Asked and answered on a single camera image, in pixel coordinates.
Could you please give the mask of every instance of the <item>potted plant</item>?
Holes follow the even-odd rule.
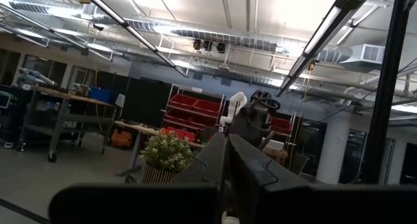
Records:
[[[193,158],[187,142],[179,139],[175,132],[152,136],[141,153],[146,161],[144,183],[170,182]]]

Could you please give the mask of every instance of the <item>workbench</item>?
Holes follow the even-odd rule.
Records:
[[[86,98],[81,96],[75,96],[72,94],[67,94],[63,92],[59,92],[53,89],[49,89],[46,87],[39,87],[36,85],[31,86],[32,90],[32,97],[31,102],[29,103],[29,107],[25,116],[25,120],[23,122],[22,130],[19,136],[19,143],[18,143],[18,150],[23,151],[23,148],[26,144],[26,135],[27,130],[32,130],[34,132],[43,133],[45,135],[51,136],[50,141],[50,149],[48,153],[48,161],[55,162],[57,160],[57,144],[59,141],[59,136],[62,133],[79,133],[79,140],[82,140],[83,134],[87,132],[99,132],[105,134],[105,142],[103,143],[102,154],[104,153],[104,145],[107,144],[106,140],[108,140],[109,135],[111,133],[112,124],[114,121],[114,114],[115,114],[115,105],[107,104],[105,102],[101,102],[98,100],[94,100],[92,98]],[[59,110],[57,114],[57,120],[54,127],[47,127],[47,126],[39,126],[36,125],[34,121],[34,115],[36,111],[36,107],[39,103],[40,96],[42,94],[47,94],[48,96],[55,97],[59,100]],[[80,112],[73,112],[70,108],[70,102],[83,102],[86,105],[85,111],[83,113]],[[106,107],[106,110],[110,108],[112,111],[112,117],[99,117],[97,115],[87,115],[87,105],[94,104],[94,105],[103,105]],[[68,127],[66,122],[77,122],[76,127]],[[91,129],[84,127],[84,124],[105,124],[107,127],[106,129]]]
[[[119,120],[116,120],[115,124],[117,126],[130,128],[132,130],[137,131],[137,137],[136,137],[135,144],[134,144],[134,147],[133,147],[132,156],[130,158],[129,169],[117,173],[117,176],[126,176],[126,175],[128,175],[128,174],[130,174],[134,171],[137,171],[138,169],[141,168],[141,165],[136,164],[136,160],[137,160],[137,156],[139,155],[140,145],[143,142],[143,136],[144,135],[157,135],[157,134],[159,134],[159,130],[155,130],[153,128],[148,128],[148,127],[145,127],[145,126],[140,125],[140,124],[135,124],[135,125],[126,124],[126,123],[124,123],[122,121],[119,121]],[[205,147],[204,145],[201,145],[201,144],[198,144],[198,143],[193,143],[193,142],[187,142],[187,143],[190,147],[193,147],[193,148],[203,149]],[[288,156],[288,153],[286,153],[284,151],[280,151],[280,150],[276,150],[276,149],[268,148],[268,147],[265,147],[262,151],[266,155],[277,156],[277,157],[284,158],[284,159]]]

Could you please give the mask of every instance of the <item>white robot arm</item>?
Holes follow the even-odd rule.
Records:
[[[248,99],[243,92],[238,92],[230,97],[227,116],[220,117],[220,126],[224,128],[226,124],[232,123],[233,117],[238,114],[240,109],[248,103]]]

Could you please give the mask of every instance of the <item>wooden tabletop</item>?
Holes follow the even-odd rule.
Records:
[[[144,127],[144,126],[139,125],[139,124],[137,124],[137,125],[131,125],[131,124],[126,124],[126,123],[124,123],[122,121],[119,121],[119,120],[116,120],[115,121],[115,124],[117,124],[119,126],[124,126],[124,127],[127,127],[127,128],[131,128],[133,130],[137,130],[137,131],[139,131],[141,133],[144,133],[144,134],[156,135],[156,134],[159,133],[159,130],[155,130],[155,129],[152,129],[152,128]],[[187,142],[187,143],[191,147],[194,147],[194,148],[204,148],[205,147],[204,145],[201,145],[201,144],[198,144],[198,143],[191,143],[191,142]],[[283,158],[283,159],[287,158],[287,156],[288,156],[288,153],[287,152],[284,152],[284,151],[281,151],[281,150],[276,150],[276,149],[273,149],[273,148],[268,148],[268,147],[265,147],[262,151],[266,155],[269,155],[269,156],[277,156],[277,157],[280,157],[280,158]]]
[[[76,95],[73,95],[73,94],[67,94],[67,93],[63,93],[63,92],[56,91],[56,90],[53,90],[53,89],[49,89],[49,88],[46,88],[46,87],[39,87],[37,85],[32,85],[31,88],[32,88],[33,91],[39,91],[39,92],[48,94],[50,96],[57,97],[57,98],[62,98],[62,99],[65,99],[65,100],[78,100],[78,101],[87,102],[87,103],[91,103],[91,104],[98,104],[98,105],[111,106],[111,107],[114,106],[114,105],[102,102],[100,100],[95,100],[95,99],[88,98],[88,97],[76,96]]]

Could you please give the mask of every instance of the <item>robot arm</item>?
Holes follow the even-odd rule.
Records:
[[[220,125],[224,127],[226,124],[232,123],[233,118],[237,115],[240,109],[248,103],[248,99],[243,92],[238,92],[230,97],[229,108],[227,116],[220,117]]]
[[[27,68],[19,68],[19,81],[26,84],[46,83],[49,85],[56,85],[56,82],[43,76],[40,72],[30,70]]]

